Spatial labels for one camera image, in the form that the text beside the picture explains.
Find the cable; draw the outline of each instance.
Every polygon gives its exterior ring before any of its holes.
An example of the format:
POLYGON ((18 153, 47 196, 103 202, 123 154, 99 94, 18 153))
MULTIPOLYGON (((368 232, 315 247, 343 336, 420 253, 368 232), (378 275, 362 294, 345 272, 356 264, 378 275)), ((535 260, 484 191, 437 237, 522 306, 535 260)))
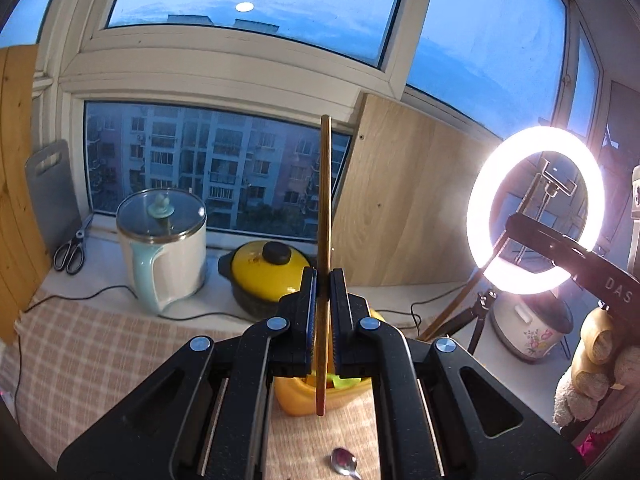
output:
POLYGON ((236 316, 236 314, 229 314, 228 312, 205 312, 204 314, 198 314, 197 316, 190 317, 169 317, 158 314, 160 319, 168 319, 169 321, 190 321, 192 319, 198 319, 205 316, 228 316, 240 321, 246 321, 247 323, 255 323, 255 319, 248 319, 247 317, 236 316))
POLYGON ((444 298, 445 296, 448 296, 452 292, 456 292, 457 290, 460 290, 465 285, 466 285, 466 283, 463 283, 462 285, 459 285, 459 286, 457 286, 455 288, 452 288, 451 290, 448 290, 447 292, 443 292, 442 294, 439 294, 437 296, 434 296, 433 298, 429 298, 428 300, 424 300, 424 301, 414 301, 411 304, 411 306, 409 307, 409 311, 410 311, 410 314, 411 314, 412 318, 414 319, 415 329, 418 331, 418 335, 420 335, 420 324, 422 323, 422 320, 420 320, 420 322, 417 321, 416 317, 418 317, 418 314, 416 314, 414 312, 414 306, 416 306, 416 305, 424 305, 424 304, 427 304, 427 303, 431 303, 432 301, 440 300, 441 298, 444 298))
MULTIPOLYGON (((400 310, 389 310, 389 309, 377 310, 376 312, 391 312, 392 314, 400 314, 401 316, 412 316, 412 317, 415 316, 418 318, 418 325, 422 323, 422 317, 420 316, 420 314, 412 315, 410 312, 401 312, 400 310)), ((399 328, 400 330, 406 330, 408 328, 413 328, 413 327, 412 326, 396 326, 396 328, 399 328)))
MULTIPOLYGON (((90 296, 85 296, 82 298, 68 298, 67 296, 60 296, 59 294, 53 294, 51 296, 47 296, 43 300, 40 300, 37 303, 32 304, 27 310, 24 311, 24 314, 40 306, 45 301, 53 300, 54 298, 58 298, 59 300, 69 300, 69 301, 92 300, 99 294, 102 294, 106 290, 111 290, 112 288, 126 288, 131 294, 133 294, 134 298, 138 298, 136 293, 130 288, 129 285, 110 285, 110 286, 106 286, 105 288, 101 288, 95 294, 92 294, 90 296)), ((20 428, 20 421, 18 420, 18 391, 20 390, 21 380, 22 380, 22 341, 20 339, 20 334, 18 334, 18 382, 15 385, 15 391, 14 391, 15 421, 16 421, 16 424, 18 425, 18 428, 20 428)))

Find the spoon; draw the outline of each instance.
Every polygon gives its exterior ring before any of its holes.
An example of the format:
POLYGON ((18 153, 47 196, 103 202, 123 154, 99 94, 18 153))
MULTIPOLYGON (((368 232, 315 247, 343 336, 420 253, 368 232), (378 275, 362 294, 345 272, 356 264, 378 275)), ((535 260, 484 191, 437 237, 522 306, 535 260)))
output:
POLYGON ((357 465, 358 460, 356 457, 343 447, 337 447, 331 452, 331 467, 334 468, 335 472, 362 480, 362 477, 356 471, 357 465))

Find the checkered tablecloth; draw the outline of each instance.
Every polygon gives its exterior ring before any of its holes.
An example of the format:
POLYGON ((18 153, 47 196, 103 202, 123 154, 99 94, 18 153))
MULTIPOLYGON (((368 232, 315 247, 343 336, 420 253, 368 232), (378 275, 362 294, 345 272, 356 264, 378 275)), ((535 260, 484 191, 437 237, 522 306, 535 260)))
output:
MULTIPOLYGON (((39 291, 34 301, 46 296, 39 291)), ((20 426, 53 467, 63 449, 197 334, 214 340, 237 334, 197 330, 151 317, 124 316, 67 300, 50 300, 17 325, 22 379, 20 426)), ((17 344, 0 363, 0 386, 14 391, 17 344)), ((287 416, 274 400, 266 466, 268 480, 338 478, 328 467, 334 447, 358 457, 366 480, 380 478, 371 393, 325 417, 287 416)))

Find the tripod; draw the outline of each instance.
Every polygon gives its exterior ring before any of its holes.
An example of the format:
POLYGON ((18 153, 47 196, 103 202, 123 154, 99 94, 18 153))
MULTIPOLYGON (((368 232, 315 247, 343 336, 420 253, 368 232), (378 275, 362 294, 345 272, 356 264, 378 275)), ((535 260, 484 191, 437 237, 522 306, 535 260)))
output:
POLYGON ((475 319, 476 327, 474 328, 474 333, 471 336, 471 341, 469 341, 469 345, 466 348, 466 351, 473 355, 476 351, 476 347, 478 346, 478 342, 480 341, 482 330, 484 329, 484 320, 493 306, 496 297, 496 293, 491 289, 486 291, 484 294, 478 292, 476 302, 471 307, 460 312, 457 316, 454 316, 446 323, 443 323, 443 325, 441 325, 433 334, 433 338, 436 339, 441 336, 451 336, 459 330, 462 330, 475 319))

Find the ring light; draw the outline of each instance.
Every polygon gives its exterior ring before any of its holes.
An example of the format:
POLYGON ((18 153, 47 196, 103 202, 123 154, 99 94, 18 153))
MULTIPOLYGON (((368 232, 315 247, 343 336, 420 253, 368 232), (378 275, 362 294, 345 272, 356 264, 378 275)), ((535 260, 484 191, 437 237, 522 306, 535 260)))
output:
MULTIPOLYGON (((578 243, 593 249, 604 220, 604 186, 596 160, 577 137, 550 126, 527 128, 506 139, 489 156, 478 174, 466 212, 466 236, 471 254, 482 267, 494 252, 489 235, 491 207, 498 188, 507 174, 524 158, 538 152, 558 152, 580 171, 587 190, 587 218, 578 243)), ((500 290, 513 294, 537 294, 551 290, 571 276, 560 267, 533 273, 511 262, 496 258, 484 272, 500 290)))

